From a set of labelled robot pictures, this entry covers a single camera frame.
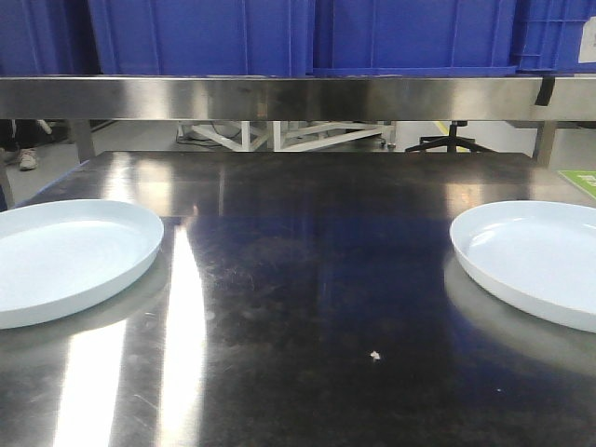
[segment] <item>floor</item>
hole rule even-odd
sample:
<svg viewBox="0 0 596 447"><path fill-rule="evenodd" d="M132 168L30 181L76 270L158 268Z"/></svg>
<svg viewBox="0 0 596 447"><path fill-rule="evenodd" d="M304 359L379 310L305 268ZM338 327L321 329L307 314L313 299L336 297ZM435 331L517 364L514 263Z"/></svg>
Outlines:
<svg viewBox="0 0 596 447"><path fill-rule="evenodd" d="M400 122L397 151L418 144L423 135L440 135L434 122ZM517 129L506 122L470 122L460 131L479 144L498 152L530 155L534 150L535 129ZM200 151L218 150L176 143L176 123L171 121L120 121L93 134L96 153L103 151ZM334 151L380 151L377 138L336 146ZM39 168L21 172L7 167L7 174L17 203L33 196L48 183L78 166L74 144L51 144L38 148ZM596 129L559 129L550 168L596 170Z"/></svg>

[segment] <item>white plate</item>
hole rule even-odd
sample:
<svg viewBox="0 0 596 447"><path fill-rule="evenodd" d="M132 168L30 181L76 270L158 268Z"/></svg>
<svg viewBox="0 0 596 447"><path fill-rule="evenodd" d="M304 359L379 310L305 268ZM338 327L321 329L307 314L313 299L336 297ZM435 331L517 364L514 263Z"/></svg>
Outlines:
<svg viewBox="0 0 596 447"><path fill-rule="evenodd" d="M596 209L496 202L451 225L455 254L485 290L549 321L596 332Z"/></svg>
<svg viewBox="0 0 596 447"><path fill-rule="evenodd" d="M150 210L110 200L0 213L0 328L66 317L137 280L164 228Z"/></svg>

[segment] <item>blue plastic crate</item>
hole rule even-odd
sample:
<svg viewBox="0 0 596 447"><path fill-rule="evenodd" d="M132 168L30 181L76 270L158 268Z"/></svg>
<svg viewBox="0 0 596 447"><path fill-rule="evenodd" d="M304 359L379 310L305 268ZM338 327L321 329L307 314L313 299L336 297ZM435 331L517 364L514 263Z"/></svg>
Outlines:
<svg viewBox="0 0 596 447"><path fill-rule="evenodd" d="M0 75L98 72L86 0L2 0Z"/></svg>
<svg viewBox="0 0 596 447"><path fill-rule="evenodd" d="M516 0L318 0L315 75L506 75Z"/></svg>
<svg viewBox="0 0 596 447"><path fill-rule="evenodd" d="M522 72L596 72L596 30L586 28L580 58L594 16L596 0L518 0L511 60Z"/></svg>
<svg viewBox="0 0 596 447"><path fill-rule="evenodd" d="M109 75L304 76L314 0L89 0Z"/></svg>

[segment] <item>shoe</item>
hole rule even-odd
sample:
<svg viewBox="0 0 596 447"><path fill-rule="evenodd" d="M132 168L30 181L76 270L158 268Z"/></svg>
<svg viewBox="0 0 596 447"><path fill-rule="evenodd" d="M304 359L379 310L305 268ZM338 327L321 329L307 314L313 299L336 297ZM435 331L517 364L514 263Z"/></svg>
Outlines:
<svg viewBox="0 0 596 447"><path fill-rule="evenodd" d="M20 150L20 170L33 170L37 168L37 156L34 149Z"/></svg>
<svg viewBox="0 0 596 447"><path fill-rule="evenodd" d="M4 150L2 160L5 165L15 165L20 162L20 150L19 151L7 151Z"/></svg>

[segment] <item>black chair base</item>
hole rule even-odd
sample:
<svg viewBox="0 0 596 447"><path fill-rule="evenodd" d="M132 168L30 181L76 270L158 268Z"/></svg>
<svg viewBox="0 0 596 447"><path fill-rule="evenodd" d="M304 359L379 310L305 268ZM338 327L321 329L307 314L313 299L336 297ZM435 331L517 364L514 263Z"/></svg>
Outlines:
<svg viewBox="0 0 596 447"><path fill-rule="evenodd" d="M467 126L467 121L452 121L449 126L449 135L441 137L422 137L420 144L409 147L405 152L425 152L427 149L434 149L436 147L447 147L447 152L457 152L457 146L464 147L471 152L494 152L491 149L480 146L475 143L472 138L464 138L457 136L457 128Z"/></svg>

